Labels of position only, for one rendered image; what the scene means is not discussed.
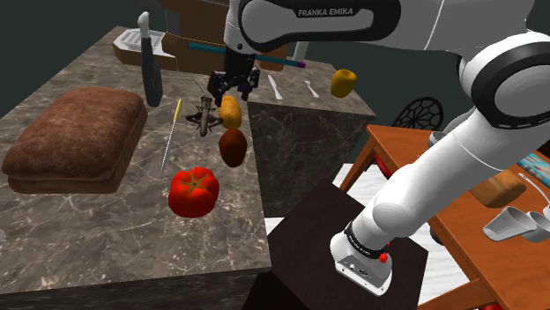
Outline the white ridged tray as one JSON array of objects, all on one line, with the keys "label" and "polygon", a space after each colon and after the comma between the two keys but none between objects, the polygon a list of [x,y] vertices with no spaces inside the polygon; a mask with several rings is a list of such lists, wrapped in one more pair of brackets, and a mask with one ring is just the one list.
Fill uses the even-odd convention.
[{"label": "white ridged tray", "polygon": [[[163,32],[150,30],[149,35],[151,39],[152,52],[154,55],[174,58],[173,55],[166,53],[162,49],[162,39],[165,36]],[[140,52],[141,51],[141,32],[138,28],[127,29],[123,33],[121,33],[113,41],[113,43],[115,44],[116,47],[118,47],[121,50]]]}]

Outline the yellow handled knife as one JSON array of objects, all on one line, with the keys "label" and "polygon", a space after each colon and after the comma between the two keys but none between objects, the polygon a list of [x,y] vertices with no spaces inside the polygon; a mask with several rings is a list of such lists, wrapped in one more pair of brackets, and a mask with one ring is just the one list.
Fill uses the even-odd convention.
[{"label": "yellow handled knife", "polygon": [[168,154],[170,152],[170,148],[171,148],[171,145],[172,145],[172,141],[173,141],[173,136],[174,136],[174,131],[175,131],[175,125],[177,123],[177,120],[178,120],[178,117],[181,113],[181,106],[182,106],[182,99],[178,99],[177,101],[177,105],[176,105],[176,109],[175,109],[175,114],[174,114],[174,118],[173,118],[173,122],[172,122],[172,127],[171,127],[171,130],[170,130],[170,133],[168,135],[168,139],[167,139],[167,146],[166,146],[166,149],[165,149],[165,152],[164,152],[164,155],[163,155],[163,159],[162,159],[162,163],[161,163],[161,168],[160,168],[160,181],[162,181],[163,177],[164,177],[164,173],[166,171],[166,167],[167,167],[167,162],[169,161],[168,159]]}]

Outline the blue book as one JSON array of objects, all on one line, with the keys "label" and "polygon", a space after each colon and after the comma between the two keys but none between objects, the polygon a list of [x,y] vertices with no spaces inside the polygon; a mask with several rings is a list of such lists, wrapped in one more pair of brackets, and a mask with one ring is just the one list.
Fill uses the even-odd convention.
[{"label": "blue book", "polygon": [[550,163],[543,160],[535,153],[529,154],[517,162],[527,173],[550,188]]}]

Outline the grey cup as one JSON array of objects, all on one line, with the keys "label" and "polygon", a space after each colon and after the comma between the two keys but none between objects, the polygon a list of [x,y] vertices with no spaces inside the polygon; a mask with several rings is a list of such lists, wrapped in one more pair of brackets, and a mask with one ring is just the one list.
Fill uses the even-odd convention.
[{"label": "grey cup", "polygon": [[507,240],[537,228],[535,221],[526,213],[513,206],[507,206],[482,229],[492,241]]},{"label": "grey cup", "polygon": [[536,229],[531,232],[526,232],[522,235],[523,238],[533,243],[539,243],[550,238],[550,220],[544,215],[535,211],[527,212],[527,215],[536,224]]}]

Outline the dark brown potato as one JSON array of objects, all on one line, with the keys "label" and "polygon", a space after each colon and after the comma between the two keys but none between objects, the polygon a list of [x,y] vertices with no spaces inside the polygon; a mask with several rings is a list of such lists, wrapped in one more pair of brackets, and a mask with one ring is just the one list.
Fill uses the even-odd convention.
[{"label": "dark brown potato", "polygon": [[238,167],[245,159],[248,143],[239,129],[227,129],[219,139],[219,152],[229,167]]}]

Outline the brown bread loaf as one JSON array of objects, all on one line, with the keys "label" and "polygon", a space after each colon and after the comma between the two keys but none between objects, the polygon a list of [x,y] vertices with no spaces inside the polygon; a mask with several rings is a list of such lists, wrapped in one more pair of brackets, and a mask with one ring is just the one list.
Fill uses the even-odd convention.
[{"label": "brown bread loaf", "polygon": [[119,188],[148,117],[134,92],[70,90],[7,151],[2,172],[22,194],[111,194]]}]

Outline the yellow potato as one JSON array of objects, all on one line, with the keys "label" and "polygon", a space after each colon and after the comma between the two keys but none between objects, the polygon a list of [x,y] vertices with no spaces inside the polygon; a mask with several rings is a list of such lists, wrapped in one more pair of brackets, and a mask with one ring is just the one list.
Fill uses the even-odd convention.
[{"label": "yellow potato", "polygon": [[237,99],[231,95],[222,98],[219,107],[219,118],[226,129],[238,129],[242,125],[242,111]]}]

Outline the small tan bread loaf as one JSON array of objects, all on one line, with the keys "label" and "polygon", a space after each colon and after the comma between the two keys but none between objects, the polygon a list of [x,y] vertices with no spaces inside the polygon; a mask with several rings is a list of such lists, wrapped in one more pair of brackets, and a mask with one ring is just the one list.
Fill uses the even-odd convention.
[{"label": "small tan bread loaf", "polygon": [[520,178],[507,169],[482,181],[469,192],[486,207],[498,209],[517,199],[525,190]]}]

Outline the dark robot stand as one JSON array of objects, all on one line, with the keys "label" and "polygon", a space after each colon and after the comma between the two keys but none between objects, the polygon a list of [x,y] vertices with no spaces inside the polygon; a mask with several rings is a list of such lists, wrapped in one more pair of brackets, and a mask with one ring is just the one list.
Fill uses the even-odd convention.
[{"label": "dark robot stand", "polygon": [[389,290],[381,297],[340,275],[330,251],[363,206],[326,179],[268,235],[271,270],[258,275],[242,310],[417,310],[427,250],[410,239],[390,243]]}]

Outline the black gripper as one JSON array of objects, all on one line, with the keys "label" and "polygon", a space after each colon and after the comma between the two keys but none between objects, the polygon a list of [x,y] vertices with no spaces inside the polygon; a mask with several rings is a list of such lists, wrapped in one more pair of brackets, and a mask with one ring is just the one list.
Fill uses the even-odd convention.
[{"label": "black gripper", "polygon": [[221,107],[228,83],[238,83],[237,91],[242,94],[242,100],[248,100],[259,83],[260,69],[254,66],[255,60],[256,54],[242,54],[226,47],[224,71],[213,70],[207,85],[217,107]]}]

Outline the brown wooden box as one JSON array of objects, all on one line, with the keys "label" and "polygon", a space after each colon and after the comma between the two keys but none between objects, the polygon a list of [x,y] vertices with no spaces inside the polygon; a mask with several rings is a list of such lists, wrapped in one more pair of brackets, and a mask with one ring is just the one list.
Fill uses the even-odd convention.
[{"label": "brown wooden box", "polygon": [[150,32],[152,52],[163,70],[208,75],[222,70],[224,56],[188,47],[190,43],[223,49],[229,0],[135,0],[145,10],[162,9],[166,30]]}]

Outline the black round chair back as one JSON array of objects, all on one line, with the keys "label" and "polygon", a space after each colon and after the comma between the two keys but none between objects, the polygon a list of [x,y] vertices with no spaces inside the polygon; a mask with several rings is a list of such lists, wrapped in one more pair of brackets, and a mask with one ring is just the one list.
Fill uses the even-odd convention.
[{"label": "black round chair back", "polygon": [[392,127],[438,130],[442,125],[443,117],[443,108],[439,100],[421,97],[403,108],[392,123]]}]

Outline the red tomato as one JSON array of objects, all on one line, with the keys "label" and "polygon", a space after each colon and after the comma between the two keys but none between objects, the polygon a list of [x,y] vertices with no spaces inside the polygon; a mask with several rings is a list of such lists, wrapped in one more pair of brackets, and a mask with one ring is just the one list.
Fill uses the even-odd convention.
[{"label": "red tomato", "polygon": [[180,171],[171,182],[168,206],[183,218],[200,218],[210,213],[219,197],[219,182],[204,167]]}]

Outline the orange wooden table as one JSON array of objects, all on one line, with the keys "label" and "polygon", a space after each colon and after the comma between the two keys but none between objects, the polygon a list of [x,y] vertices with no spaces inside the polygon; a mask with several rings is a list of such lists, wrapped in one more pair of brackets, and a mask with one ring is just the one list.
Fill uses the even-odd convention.
[{"label": "orange wooden table", "polygon": [[[374,157],[394,172],[427,149],[429,131],[369,125],[370,138],[343,180],[348,191]],[[550,310],[550,239],[501,242],[482,232],[498,210],[466,192],[429,220],[442,244],[469,281],[421,305],[418,310],[470,310],[499,304],[503,310]]]}]

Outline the grey corkscrew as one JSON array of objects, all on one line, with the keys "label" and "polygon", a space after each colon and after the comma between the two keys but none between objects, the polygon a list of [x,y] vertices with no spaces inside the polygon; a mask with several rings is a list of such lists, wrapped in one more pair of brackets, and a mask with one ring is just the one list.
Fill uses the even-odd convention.
[{"label": "grey corkscrew", "polygon": [[195,114],[188,114],[185,119],[188,122],[193,122],[197,125],[197,130],[201,137],[205,137],[212,127],[219,126],[223,123],[223,119],[212,114],[215,107],[212,106],[212,96],[207,94],[202,87],[195,81],[195,84],[202,92],[201,105],[197,106]]}]

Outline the white spoon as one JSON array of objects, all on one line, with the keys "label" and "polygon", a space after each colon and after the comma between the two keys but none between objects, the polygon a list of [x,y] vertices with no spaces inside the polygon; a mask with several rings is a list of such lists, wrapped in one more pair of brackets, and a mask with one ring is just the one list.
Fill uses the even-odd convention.
[{"label": "white spoon", "polygon": [[543,196],[543,198],[546,200],[547,202],[547,206],[546,207],[550,207],[550,198],[548,198],[545,194],[545,192],[540,189],[533,181],[531,181],[527,176],[525,176],[523,173],[518,173],[518,175],[523,178],[525,181],[527,181],[528,183],[530,183],[535,189],[538,190],[538,192]]}]

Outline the yellow bell pepper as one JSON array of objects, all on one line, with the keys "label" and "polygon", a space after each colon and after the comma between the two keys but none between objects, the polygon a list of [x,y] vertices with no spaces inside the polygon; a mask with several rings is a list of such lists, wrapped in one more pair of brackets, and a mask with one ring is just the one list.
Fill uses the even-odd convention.
[{"label": "yellow bell pepper", "polygon": [[357,76],[350,70],[337,70],[331,79],[331,94],[339,99],[347,96],[355,87]]}]

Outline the teal pencil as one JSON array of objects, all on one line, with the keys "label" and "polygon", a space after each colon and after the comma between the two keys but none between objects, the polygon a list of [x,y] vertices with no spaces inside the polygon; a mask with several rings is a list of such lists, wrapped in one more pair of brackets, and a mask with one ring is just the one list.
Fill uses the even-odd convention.
[{"label": "teal pencil", "polygon": [[[200,50],[200,51],[205,51],[205,52],[210,52],[210,53],[215,53],[215,54],[221,54],[221,55],[224,55],[226,53],[226,50],[224,48],[214,47],[214,46],[211,46],[211,45],[199,44],[199,43],[195,43],[195,42],[189,42],[187,44],[187,47],[189,49],[193,49],[193,50]],[[306,67],[306,63],[304,63],[304,62],[297,62],[297,61],[293,61],[293,60],[282,59],[282,58],[277,58],[277,57],[267,56],[267,55],[256,55],[256,59],[258,61],[263,61],[263,62],[267,62],[267,63],[284,64],[284,65],[294,66],[294,67],[298,67],[298,68],[305,68]]]}]

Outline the white plastic knife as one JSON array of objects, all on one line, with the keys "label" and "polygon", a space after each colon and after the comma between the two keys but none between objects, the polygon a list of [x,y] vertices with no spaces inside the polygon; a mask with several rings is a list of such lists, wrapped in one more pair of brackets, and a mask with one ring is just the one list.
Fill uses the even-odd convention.
[{"label": "white plastic knife", "polygon": [[277,84],[276,84],[274,78],[273,78],[271,75],[269,75],[269,74],[267,75],[267,77],[268,77],[268,79],[269,79],[269,81],[270,81],[270,84],[271,84],[271,87],[272,87],[272,89],[273,89],[273,91],[274,91],[274,94],[275,94],[276,99],[277,99],[277,100],[282,100],[283,97],[282,97],[281,93],[279,92],[278,86],[277,86]]}]

